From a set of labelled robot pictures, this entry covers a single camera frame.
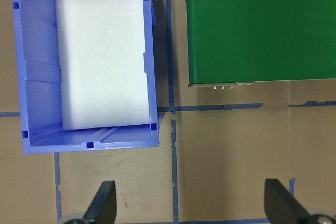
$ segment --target blue plastic bin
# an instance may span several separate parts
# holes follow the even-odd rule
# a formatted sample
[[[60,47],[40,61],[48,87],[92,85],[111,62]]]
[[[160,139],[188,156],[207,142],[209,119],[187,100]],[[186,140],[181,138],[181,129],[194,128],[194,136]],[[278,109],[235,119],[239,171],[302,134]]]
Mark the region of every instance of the blue plastic bin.
[[[63,131],[55,0],[13,0],[24,153],[158,146],[152,0],[143,7],[150,124]]]

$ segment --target foam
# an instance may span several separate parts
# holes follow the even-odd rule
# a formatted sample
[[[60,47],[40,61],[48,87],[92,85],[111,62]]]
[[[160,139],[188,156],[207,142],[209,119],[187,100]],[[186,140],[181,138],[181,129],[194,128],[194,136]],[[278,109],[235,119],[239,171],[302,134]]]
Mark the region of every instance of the foam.
[[[56,0],[64,130],[149,123],[143,0]]]

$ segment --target tan surface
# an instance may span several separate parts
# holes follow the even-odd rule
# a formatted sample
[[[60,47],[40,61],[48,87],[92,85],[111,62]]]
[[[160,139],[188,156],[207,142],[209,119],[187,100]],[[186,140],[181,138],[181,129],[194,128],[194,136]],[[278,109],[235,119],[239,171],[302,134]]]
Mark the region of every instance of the tan surface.
[[[12,1],[0,1],[0,112],[19,111]]]
[[[154,0],[158,106],[168,106],[165,0]],[[115,179],[117,223],[172,221],[171,126],[177,125],[181,221],[263,218],[263,184],[277,177],[306,207],[336,214],[336,81],[188,88],[186,7],[172,0],[175,105],[264,103],[258,110],[166,114],[158,148],[60,155],[63,214],[83,212],[100,183]],[[0,0],[0,112],[18,111],[12,4]],[[0,118],[0,223],[55,223],[54,157],[23,155],[19,118]]]
[[[176,117],[180,220],[263,218],[265,178],[290,179],[287,108]]]
[[[295,196],[307,208],[335,214],[336,107],[292,108],[291,176],[298,180]]]
[[[0,118],[0,223],[56,223],[54,155],[22,153],[19,118]]]
[[[171,116],[160,146],[60,154],[62,214],[84,212],[101,182],[115,180],[116,223],[172,221]]]

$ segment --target bin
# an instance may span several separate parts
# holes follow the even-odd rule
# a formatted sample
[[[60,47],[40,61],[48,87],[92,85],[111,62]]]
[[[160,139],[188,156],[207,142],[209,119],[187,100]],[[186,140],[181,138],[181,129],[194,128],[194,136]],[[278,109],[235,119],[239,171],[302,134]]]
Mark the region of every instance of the bin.
[[[55,0],[13,0],[24,153],[158,146],[152,6],[152,0],[143,0],[150,123],[63,131]]]

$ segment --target green object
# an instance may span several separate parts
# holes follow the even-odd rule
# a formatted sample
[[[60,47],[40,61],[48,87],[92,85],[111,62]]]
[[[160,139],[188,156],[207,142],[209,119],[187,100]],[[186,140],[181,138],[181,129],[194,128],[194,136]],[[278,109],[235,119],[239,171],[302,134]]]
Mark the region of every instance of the green object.
[[[336,0],[186,0],[190,84],[336,78]]]

